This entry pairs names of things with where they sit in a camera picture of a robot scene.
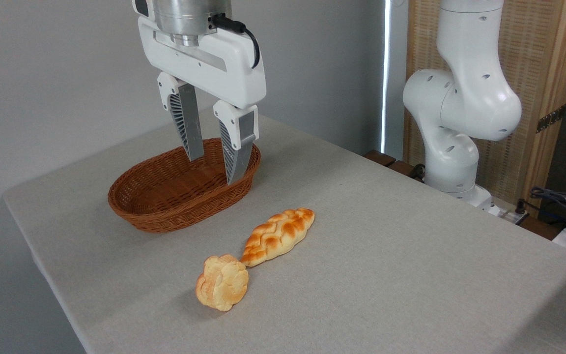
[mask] metal hinge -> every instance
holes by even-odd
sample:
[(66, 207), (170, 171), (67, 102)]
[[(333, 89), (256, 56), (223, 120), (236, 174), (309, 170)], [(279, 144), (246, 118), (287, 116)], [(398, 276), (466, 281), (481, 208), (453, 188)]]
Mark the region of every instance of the metal hinge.
[(565, 112), (565, 107), (566, 105), (562, 105), (562, 107), (560, 107), (559, 109), (539, 119), (537, 125), (537, 133), (541, 132), (542, 130), (556, 123), (557, 121), (561, 120), (562, 115)]

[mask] wicker basket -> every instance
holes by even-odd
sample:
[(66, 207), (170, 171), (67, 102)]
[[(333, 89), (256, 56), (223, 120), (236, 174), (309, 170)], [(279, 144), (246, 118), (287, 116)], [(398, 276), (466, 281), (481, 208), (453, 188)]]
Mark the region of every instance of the wicker basket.
[(253, 145), (245, 175), (226, 183), (222, 141), (204, 141), (204, 156), (189, 161), (175, 148), (139, 163), (111, 186), (108, 204), (117, 215), (148, 233), (168, 233), (200, 222), (235, 204), (252, 186), (261, 153)]

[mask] table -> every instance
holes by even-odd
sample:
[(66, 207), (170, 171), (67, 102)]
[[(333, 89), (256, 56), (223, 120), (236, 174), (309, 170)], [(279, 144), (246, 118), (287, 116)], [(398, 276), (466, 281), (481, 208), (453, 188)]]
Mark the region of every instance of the table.
[[(204, 112), (203, 136), (217, 127)], [(167, 126), (4, 196), (88, 353), (566, 353), (564, 247), (266, 117), (244, 199), (173, 233), (134, 229), (108, 188), (179, 144)], [(297, 207), (316, 212), (307, 237), (250, 268), (239, 304), (198, 302), (208, 256), (240, 256)]]

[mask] fake bread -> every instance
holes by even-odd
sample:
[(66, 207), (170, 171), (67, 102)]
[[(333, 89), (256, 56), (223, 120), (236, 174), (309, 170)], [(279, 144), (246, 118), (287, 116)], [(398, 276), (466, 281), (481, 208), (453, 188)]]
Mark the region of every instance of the fake bread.
[(253, 230), (240, 261), (246, 266), (256, 266), (289, 252), (305, 238), (314, 216), (314, 211), (305, 208), (274, 215)]
[(196, 282), (196, 296), (203, 305), (228, 311), (242, 300), (248, 288), (246, 267), (232, 255), (211, 256)]

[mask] white robotic arm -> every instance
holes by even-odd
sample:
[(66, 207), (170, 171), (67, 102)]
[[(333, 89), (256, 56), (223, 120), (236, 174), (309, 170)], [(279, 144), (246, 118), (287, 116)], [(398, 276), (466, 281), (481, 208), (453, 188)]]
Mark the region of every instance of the white robotic arm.
[(240, 179), (258, 139), (256, 103), (265, 97), (263, 60), (256, 39), (229, 19), (229, 0), (132, 0), (139, 32), (157, 78), (163, 108), (171, 112), (192, 161), (202, 157), (194, 87), (218, 98), (226, 179)]
[(499, 141), (521, 119), (521, 102), (499, 64), (503, 0), (442, 0), (438, 52), (452, 72), (420, 70), (406, 83), (405, 106), (425, 145), (425, 183), (491, 210), (476, 186), (478, 148), (470, 139)]

